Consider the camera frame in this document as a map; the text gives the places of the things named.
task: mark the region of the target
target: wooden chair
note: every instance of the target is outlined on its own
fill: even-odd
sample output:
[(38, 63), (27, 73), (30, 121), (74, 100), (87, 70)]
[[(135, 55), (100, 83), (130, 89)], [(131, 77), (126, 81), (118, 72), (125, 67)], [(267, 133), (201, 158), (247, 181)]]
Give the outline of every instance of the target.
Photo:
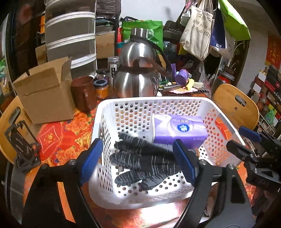
[[(7, 128), (10, 126), (9, 118), (16, 107), (19, 107), (21, 109), (21, 113), (17, 118), (16, 123), (20, 120), (25, 120), (28, 127), (32, 125), (30, 118), (28, 117), (19, 97), (17, 96), (15, 99), (12, 100), (9, 106), (5, 109), (3, 115), (0, 117), (0, 126), (1, 126), (0, 150), (4, 154), (4, 156), (8, 159), (8, 161), (11, 162), (12, 164), (14, 164), (14, 160), (16, 158), (17, 153), (15, 149), (12, 147), (12, 145), (9, 143), (7, 138), (5, 137), (4, 133), (7, 130)], [(23, 129), (18, 128), (18, 131), (22, 136), (25, 136), (28, 133), (26, 128)]]
[(235, 86), (220, 85), (212, 100), (236, 129), (244, 126), (253, 130), (256, 127), (259, 120), (257, 105)]

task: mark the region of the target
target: purple tissue box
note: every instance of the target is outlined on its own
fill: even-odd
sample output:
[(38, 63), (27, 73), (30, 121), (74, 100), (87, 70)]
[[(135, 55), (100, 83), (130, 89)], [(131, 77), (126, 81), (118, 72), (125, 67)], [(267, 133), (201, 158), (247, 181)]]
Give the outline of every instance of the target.
[(152, 116), (154, 143), (173, 144), (180, 139), (187, 149), (199, 148), (207, 139), (208, 133), (200, 117), (181, 115)]

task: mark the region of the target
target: black glove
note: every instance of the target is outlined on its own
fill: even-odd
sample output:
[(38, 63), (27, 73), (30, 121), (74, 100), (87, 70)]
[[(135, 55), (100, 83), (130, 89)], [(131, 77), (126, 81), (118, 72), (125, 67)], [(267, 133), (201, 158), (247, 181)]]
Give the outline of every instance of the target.
[(151, 190), (168, 176), (180, 171), (174, 154), (168, 148), (124, 133), (119, 133), (118, 136), (123, 141), (115, 143), (114, 147), (120, 152), (110, 155), (110, 161), (130, 171), (116, 177), (116, 184), (124, 186), (142, 180), (142, 190)]

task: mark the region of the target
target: purple cup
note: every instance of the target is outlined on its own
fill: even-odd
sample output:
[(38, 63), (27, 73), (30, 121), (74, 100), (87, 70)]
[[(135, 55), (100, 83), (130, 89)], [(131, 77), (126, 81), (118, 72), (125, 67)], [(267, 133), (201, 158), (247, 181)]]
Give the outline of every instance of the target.
[(179, 85), (185, 86), (188, 82), (188, 71), (186, 69), (181, 69), (175, 77), (175, 81)]

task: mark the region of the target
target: wall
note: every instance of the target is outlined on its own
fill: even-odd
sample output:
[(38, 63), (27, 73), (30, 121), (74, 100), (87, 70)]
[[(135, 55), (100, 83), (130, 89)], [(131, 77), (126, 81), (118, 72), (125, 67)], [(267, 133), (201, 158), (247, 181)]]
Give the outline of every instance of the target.
[(252, 81), (260, 70), (264, 70), (267, 53), (268, 34), (280, 36), (265, 10), (256, 0), (229, 0), (247, 24), (251, 41), (246, 62), (237, 84), (242, 92), (248, 93)]
[(252, 81), (255, 79), (259, 70), (265, 68), (265, 58), (267, 53), (267, 33), (261, 33), (256, 30), (251, 30), (251, 41), (248, 50), (248, 55), (244, 65), (243, 72), (237, 84), (237, 88), (247, 94)]
[(121, 17), (131, 16), (139, 20), (176, 21), (183, 10), (185, 0), (122, 0)]

